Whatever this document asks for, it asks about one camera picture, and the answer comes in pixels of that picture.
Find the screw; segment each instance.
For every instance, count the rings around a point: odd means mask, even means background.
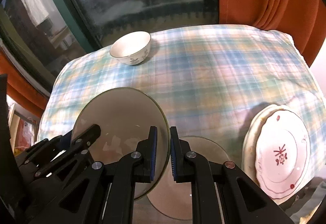
[[[194,158],[194,157],[197,156],[196,152],[194,152],[194,151],[188,151],[186,153],[186,155],[187,155],[188,158]]]
[[[102,163],[100,163],[99,161],[96,161],[92,164],[92,168],[94,170],[100,169],[102,167]]]
[[[137,159],[137,158],[139,158],[139,157],[141,156],[141,153],[138,152],[138,151],[134,151],[134,152],[131,154],[131,156],[132,156],[134,159]]]
[[[235,167],[235,164],[233,161],[227,161],[225,163],[226,168],[233,169]]]

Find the white wall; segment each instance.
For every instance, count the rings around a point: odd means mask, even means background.
[[[315,61],[312,63],[310,69],[314,74],[325,97],[326,96],[326,39]]]

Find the curtain fold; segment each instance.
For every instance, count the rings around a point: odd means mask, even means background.
[[[7,94],[18,104],[38,117],[47,105],[48,99],[42,96],[7,59],[0,47],[0,74],[7,74]]]
[[[326,7],[321,0],[219,0],[219,8],[221,24],[290,34],[309,66],[326,36]]]

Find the bowl rim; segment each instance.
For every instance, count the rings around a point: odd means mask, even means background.
[[[129,35],[129,34],[132,34],[132,33],[136,33],[136,32],[144,32],[144,33],[146,33],[146,34],[149,35],[149,40],[148,40],[147,44],[146,44],[142,49],[136,51],[135,53],[132,53],[131,55],[124,56],[124,57],[115,57],[115,56],[113,56],[113,55],[111,54],[111,50],[112,50],[112,48],[113,48],[113,46],[115,45],[116,42],[118,42],[121,38],[125,37],[126,35]],[[124,36],[121,36],[119,39],[117,39],[117,40],[116,40],[116,41],[111,45],[110,52],[109,52],[109,53],[110,53],[110,56],[111,56],[111,57],[114,57],[114,58],[125,58],[125,57],[131,57],[131,56],[133,56],[134,54],[138,53],[139,51],[143,50],[143,49],[144,49],[144,48],[149,44],[149,42],[151,41],[151,39],[152,39],[151,34],[148,33],[148,32],[145,32],[145,31],[134,31],[134,32],[131,32],[131,33],[127,33],[127,34],[125,34]]]
[[[140,92],[142,94],[144,94],[145,96],[147,96],[155,105],[156,107],[159,109],[159,111],[161,112],[163,118],[164,118],[164,121],[165,121],[165,125],[166,125],[166,128],[167,128],[167,138],[168,138],[168,143],[167,143],[167,156],[165,158],[165,162],[164,162],[164,165],[163,165],[163,169],[162,169],[162,172],[160,173],[158,179],[156,180],[156,182],[142,195],[140,195],[139,197],[134,197],[134,201],[135,200],[138,200],[138,199],[141,199],[142,197],[145,197],[150,191],[152,191],[155,186],[158,184],[158,182],[161,180],[163,174],[165,173],[166,169],[167,169],[167,165],[169,163],[169,159],[170,159],[170,152],[171,152],[171,134],[170,134],[170,126],[169,126],[169,123],[167,121],[167,118],[162,110],[162,108],[159,106],[159,104],[151,97],[149,96],[148,94],[146,94],[145,92],[143,92],[142,90],[139,90],[139,89],[136,89],[136,88],[133,88],[133,87],[116,87],[116,88],[112,88],[112,89],[107,89],[103,92],[101,92],[100,94],[96,95],[93,99],[91,99],[84,107],[83,109],[81,110],[81,112],[79,113],[75,123],[74,123],[74,127],[72,129],[72,132],[71,132],[71,141],[73,141],[73,138],[72,138],[72,135],[73,135],[73,132],[74,132],[74,129],[75,129],[75,125],[76,125],[76,122],[79,118],[79,116],[81,115],[81,113],[85,110],[85,108],[87,107],[88,104],[90,104],[95,98],[99,97],[100,95],[102,95],[103,93],[108,93],[112,90],[116,90],[116,89],[133,89],[137,92]]]

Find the plaid tablecloth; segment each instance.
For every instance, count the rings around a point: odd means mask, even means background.
[[[241,166],[252,118],[271,103],[285,104],[309,132],[307,182],[325,163],[326,110],[291,40],[251,26],[207,25],[153,33],[148,58],[136,66],[118,63],[110,46],[87,54],[57,77],[38,139],[64,135],[92,98],[129,86],[153,97],[180,136],[211,139]]]

